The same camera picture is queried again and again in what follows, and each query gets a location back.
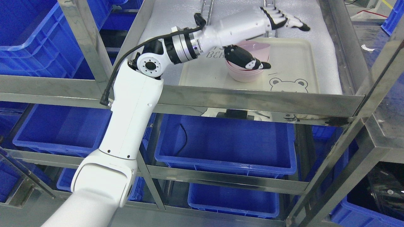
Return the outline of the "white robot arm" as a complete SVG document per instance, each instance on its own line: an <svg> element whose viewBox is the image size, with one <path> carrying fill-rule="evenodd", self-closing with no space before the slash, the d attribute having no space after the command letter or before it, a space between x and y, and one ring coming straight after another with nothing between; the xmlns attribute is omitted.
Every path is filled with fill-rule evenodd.
<svg viewBox="0 0 404 227"><path fill-rule="evenodd" d="M128 50L114 66L100 103L111 106L102 142L77 168L70 197L43 227L107 227L124 207L137 173L137 154L160 99L160 76L170 64L196 59L203 26L160 35ZM114 101L109 102L110 89Z"/></svg>

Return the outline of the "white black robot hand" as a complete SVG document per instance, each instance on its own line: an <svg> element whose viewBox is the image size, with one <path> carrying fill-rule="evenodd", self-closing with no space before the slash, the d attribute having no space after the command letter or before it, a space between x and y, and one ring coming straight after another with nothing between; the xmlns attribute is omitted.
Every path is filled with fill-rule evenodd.
<svg viewBox="0 0 404 227"><path fill-rule="evenodd" d="M238 43L280 28L310 31L310 27L302 20L275 6L256 6L226 16L194 32L192 37L196 40L196 47L193 50L195 55L199 56L207 54L214 47L222 47L228 62L250 71L270 69L271 65L266 60L254 57Z"/></svg>

